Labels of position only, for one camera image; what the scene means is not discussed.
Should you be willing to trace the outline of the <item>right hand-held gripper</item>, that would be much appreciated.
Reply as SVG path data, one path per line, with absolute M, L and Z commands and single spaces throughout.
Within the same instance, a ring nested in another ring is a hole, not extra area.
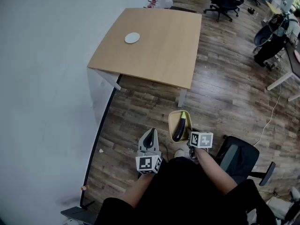
M 213 133 L 211 132 L 198 132 L 188 131 L 188 142 L 189 155 L 192 161 L 196 160 L 195 148 L 208 149 L 212 148 Z

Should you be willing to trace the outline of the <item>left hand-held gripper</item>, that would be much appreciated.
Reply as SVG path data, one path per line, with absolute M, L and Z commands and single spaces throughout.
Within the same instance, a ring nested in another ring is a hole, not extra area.
M 141 174 L 157 174 L 160 169 L 162 153 L 160 151 L 142 151 L 150 148 L 159 150 L 158 133 L 155 128 L 145 132 L 139 140 L 139 150 L 135 161 L 136 169 Z

